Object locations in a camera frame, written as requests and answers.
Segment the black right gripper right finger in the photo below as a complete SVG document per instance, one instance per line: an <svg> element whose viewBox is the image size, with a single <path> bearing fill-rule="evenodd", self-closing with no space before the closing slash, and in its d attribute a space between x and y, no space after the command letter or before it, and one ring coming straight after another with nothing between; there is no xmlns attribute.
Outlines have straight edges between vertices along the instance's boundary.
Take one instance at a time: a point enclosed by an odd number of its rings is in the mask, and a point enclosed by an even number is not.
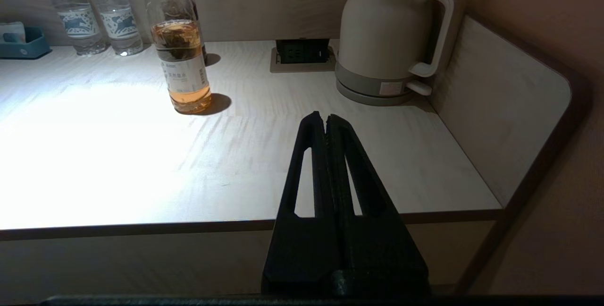
<svg viewBox="0 0 604 306"><path fill-rule="evenodd" d="M428 296L429 270L352 125L327 119L338 296Z"/></svg>

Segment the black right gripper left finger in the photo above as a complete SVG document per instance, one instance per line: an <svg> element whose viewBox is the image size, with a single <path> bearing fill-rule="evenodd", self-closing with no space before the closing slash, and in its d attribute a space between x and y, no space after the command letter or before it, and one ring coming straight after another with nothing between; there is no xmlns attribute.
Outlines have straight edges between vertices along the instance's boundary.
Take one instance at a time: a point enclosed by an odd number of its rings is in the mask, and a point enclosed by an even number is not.
<svg viewBox="0 0 604 306"><path fill-rule="evenodd" d="M262 274L264 295L326 295L340 265L325 127L315 111L299 124ZM311 150L313 218L295 213L304 153Z"/></svg>

